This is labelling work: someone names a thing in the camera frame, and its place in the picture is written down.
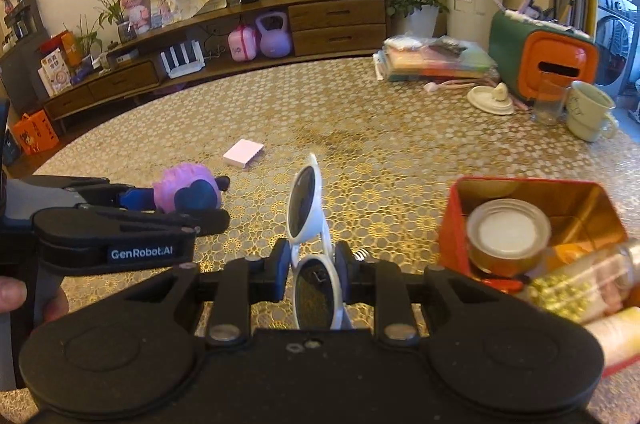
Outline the person's left hand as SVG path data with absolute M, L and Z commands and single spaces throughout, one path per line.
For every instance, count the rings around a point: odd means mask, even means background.
M 8 277 L 0 279 L 0 314 L 17 310 L 26 302 L 26 298 L 27 288 L 24 282 Z M 67 296 L 62 288 L 58 288 L 58 292 L 43 308 L 43 321 L 50 322 L 65 316 L 68 308 Z

